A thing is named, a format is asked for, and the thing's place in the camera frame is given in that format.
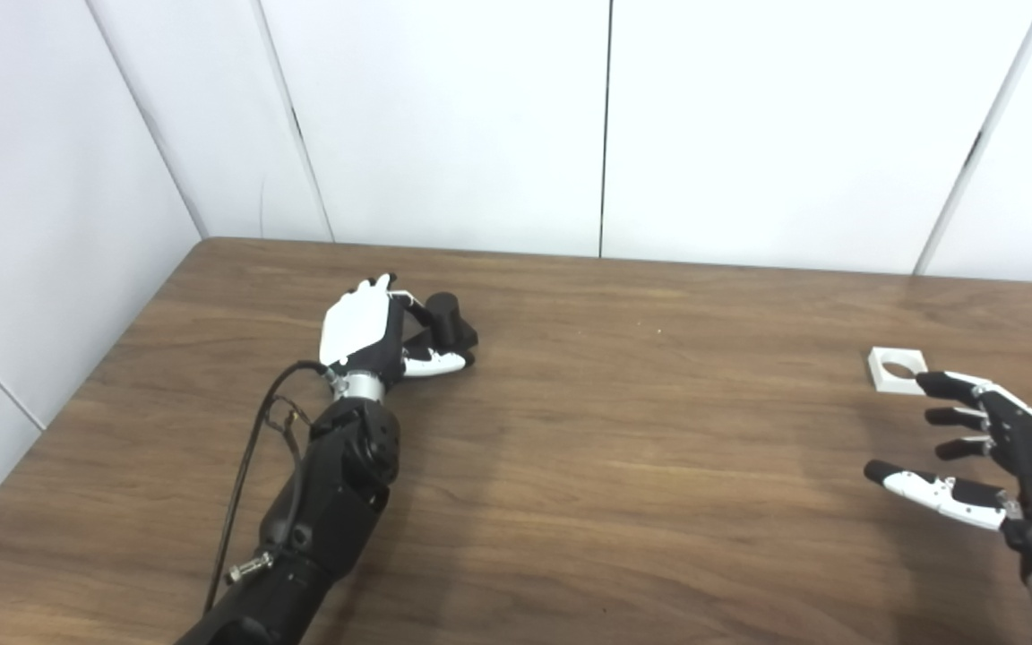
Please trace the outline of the black and white left hand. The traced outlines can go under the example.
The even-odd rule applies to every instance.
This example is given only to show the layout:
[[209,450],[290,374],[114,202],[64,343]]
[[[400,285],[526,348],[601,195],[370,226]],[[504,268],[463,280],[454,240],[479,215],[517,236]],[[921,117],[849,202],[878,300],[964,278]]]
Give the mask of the black and white left hand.
[[479,336],[459,299],[439,291],[421,301],[394,281],[392,273],[361,281],[324,316],[319,362],[341,395],[388,391],[404,379],[467,370],[475,362]]

